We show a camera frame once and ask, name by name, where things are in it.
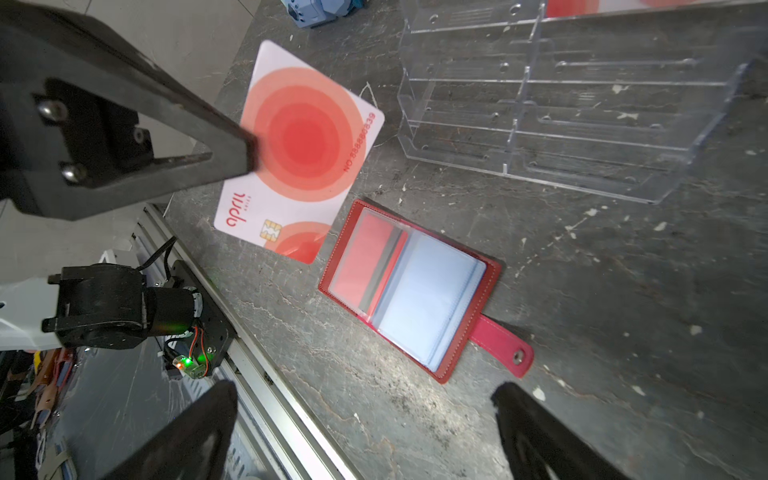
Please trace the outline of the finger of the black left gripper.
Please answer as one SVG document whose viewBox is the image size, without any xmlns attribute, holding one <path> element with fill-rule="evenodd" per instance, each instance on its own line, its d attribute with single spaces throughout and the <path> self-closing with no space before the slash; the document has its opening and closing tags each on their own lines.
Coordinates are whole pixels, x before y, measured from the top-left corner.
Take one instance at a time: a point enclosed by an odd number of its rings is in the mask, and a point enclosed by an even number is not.
<svg viewBox="0 0 768 480">
<path fill-rule="evenodd" d="M 256 138 L 94 18 L 1 5 L 1 197 L 80 220 L 239 177 Z"/>
</svg>

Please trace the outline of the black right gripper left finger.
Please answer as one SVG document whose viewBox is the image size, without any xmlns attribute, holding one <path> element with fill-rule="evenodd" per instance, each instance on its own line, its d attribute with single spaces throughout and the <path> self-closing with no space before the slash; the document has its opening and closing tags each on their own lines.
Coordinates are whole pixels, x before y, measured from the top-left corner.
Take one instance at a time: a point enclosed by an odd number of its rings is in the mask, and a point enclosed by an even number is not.
<svg viewBox="0 0 768 480">
<path fill-rule="evenodd" d="M 222 479 L 238 413 L 235 383 L 215 383 L 107 479 Z"/>
</svg>

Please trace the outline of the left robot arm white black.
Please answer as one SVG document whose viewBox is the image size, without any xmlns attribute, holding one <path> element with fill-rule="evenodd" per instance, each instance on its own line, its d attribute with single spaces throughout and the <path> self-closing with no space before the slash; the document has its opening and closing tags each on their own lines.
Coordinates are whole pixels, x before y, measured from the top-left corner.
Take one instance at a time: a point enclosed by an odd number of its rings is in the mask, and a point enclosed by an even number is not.
<svg viewBox="0 0 768 480">
<path fill-rule="evenodd" d="M 75 221 L 248 173 L 256 141 L 99 20 L 1 5 L 1 196 Z M 1 289 L 1 346 L 130 349 L 205 311 L 143 266 L 65 267 Z"/>
</svg>

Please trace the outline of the clear acrylic tiered card stand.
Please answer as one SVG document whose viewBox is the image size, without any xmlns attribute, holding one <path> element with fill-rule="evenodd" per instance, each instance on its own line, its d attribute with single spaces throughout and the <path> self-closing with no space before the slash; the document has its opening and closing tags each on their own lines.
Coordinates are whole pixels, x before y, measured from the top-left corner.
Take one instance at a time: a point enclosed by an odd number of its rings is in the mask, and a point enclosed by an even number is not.
<svg viewBox="0 0 768 480">
<path fill-rule="evenodd" d="M 405 154 L 660 202 L 766 45 L 766 3 L 547 19 L 546 2 L 403 3 Z"/>
</svg>

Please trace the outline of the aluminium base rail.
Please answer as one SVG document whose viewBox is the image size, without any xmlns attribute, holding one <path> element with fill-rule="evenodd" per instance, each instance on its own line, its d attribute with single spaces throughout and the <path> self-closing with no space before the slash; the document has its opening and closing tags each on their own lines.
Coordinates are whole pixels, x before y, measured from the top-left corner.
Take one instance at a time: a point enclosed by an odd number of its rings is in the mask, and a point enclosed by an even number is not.
<svg viewBox="0 0 768 480">
<path fill-rule="evenodd" d="M 224 477 L 360 479 L 359 470 L 316 421 L 183 243 L 176 243 L 171 258 L 187 263 L 235 331 L 211 379 L 182 382 L 193 400 L 202 396 L 216 380 L 230 380 L 237 388 L 238 417 L 226 456 Z"/>
</svg>

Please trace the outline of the white card red circle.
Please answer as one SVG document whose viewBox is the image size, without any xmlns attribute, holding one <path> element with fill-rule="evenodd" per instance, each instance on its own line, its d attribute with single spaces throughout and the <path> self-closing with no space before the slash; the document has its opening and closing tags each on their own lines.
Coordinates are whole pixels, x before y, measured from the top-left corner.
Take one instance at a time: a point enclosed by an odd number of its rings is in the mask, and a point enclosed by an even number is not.
<svg viewBox="0 0 768 480">
<path fill-rule="evenodd" d="M 733 4 L 730 0 L 549 0 L 546 2 L 547 19 L 570 18 L 635 10 L 673 9 L 709 4 Z"/>
</svg>

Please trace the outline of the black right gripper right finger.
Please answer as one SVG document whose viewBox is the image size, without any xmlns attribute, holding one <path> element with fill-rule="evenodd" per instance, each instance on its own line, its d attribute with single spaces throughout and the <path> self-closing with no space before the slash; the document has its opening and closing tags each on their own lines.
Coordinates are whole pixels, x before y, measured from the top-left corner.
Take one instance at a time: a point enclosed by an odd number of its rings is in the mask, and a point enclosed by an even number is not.
<svg viewBox="0 0 768 480">
<path fill-rule="evenodd" d="M 500 385 L 491 401 L 500 442 L 515 479 L 624 479 L 515 383 Z"/>
</svg>

